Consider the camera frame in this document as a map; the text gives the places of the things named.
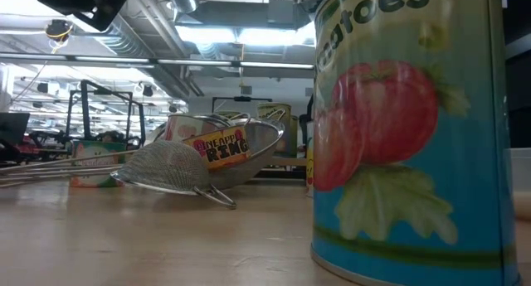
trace metal strainer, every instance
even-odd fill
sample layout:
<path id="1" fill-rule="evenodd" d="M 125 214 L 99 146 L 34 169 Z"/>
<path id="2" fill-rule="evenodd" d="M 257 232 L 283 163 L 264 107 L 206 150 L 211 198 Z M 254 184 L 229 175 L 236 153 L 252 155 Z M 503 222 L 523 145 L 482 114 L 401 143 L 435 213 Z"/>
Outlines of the metal strainer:
<path id="1" fill-rule="evenodd" d="M 121 169 L 110 175 L 133 186 L 181 195 L 201 195 L 225 207 L 236 208 L 233 200 L 210 183 L 201 155 L 185 143 L 158 140 L 139 149 Z"/>

